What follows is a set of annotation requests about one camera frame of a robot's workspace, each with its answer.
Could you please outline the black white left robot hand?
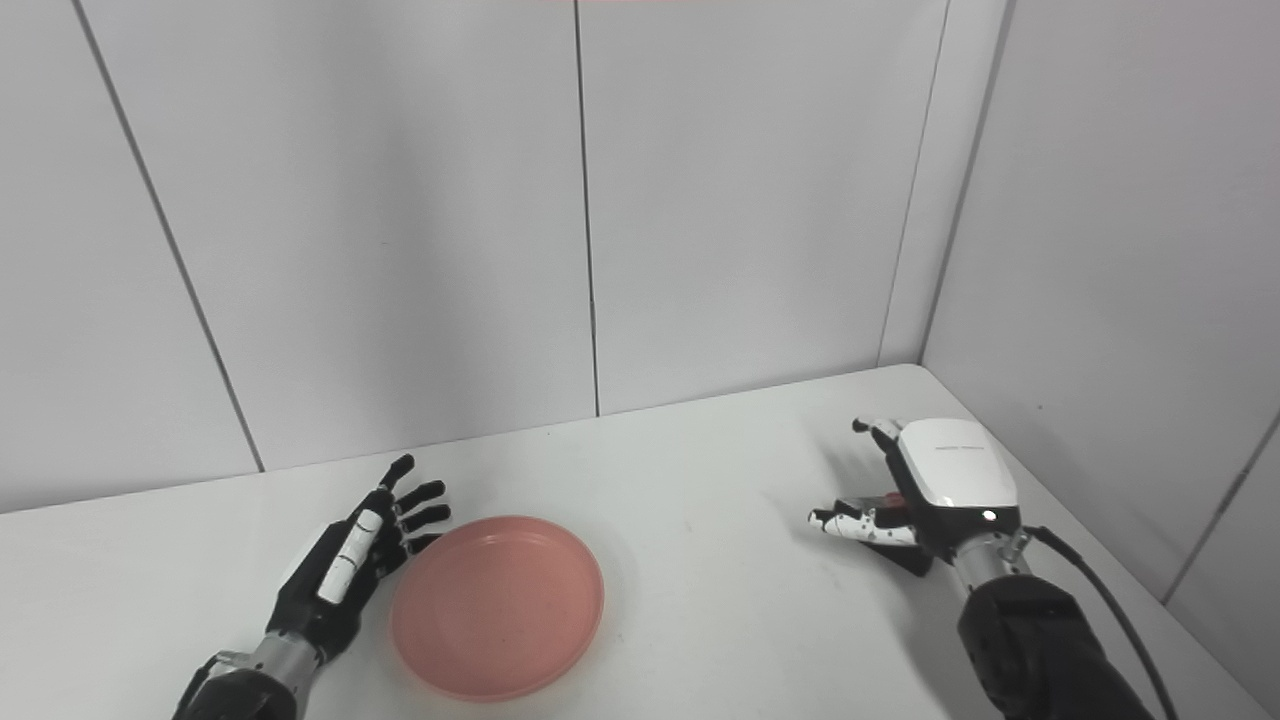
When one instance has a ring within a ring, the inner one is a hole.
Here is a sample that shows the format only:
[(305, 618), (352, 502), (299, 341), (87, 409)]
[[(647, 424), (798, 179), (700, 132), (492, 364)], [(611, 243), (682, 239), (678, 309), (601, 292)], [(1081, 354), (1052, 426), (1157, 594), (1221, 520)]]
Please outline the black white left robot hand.
[(451, 519), (443, 480), (396, 493), (413, 468), (413, 455), (399, 456), (347, 516), (325, 527), (276, 592), (269, 635), (302, 639), (321, 661), (349, 648), (381, 580), (442, 538)]

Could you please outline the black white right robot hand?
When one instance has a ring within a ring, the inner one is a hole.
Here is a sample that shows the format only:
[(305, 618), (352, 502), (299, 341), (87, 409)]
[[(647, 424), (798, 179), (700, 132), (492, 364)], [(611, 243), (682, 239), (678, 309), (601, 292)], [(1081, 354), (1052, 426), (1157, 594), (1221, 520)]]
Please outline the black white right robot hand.
[(837, 498), (810, 527), (863, 544), (914, 577), (959, 559), (965, 543), (1009, 541), (1021, 528), (1012, 473), (978, 421), (927, 418), (852, 420), (884, 456), (895, 489)]

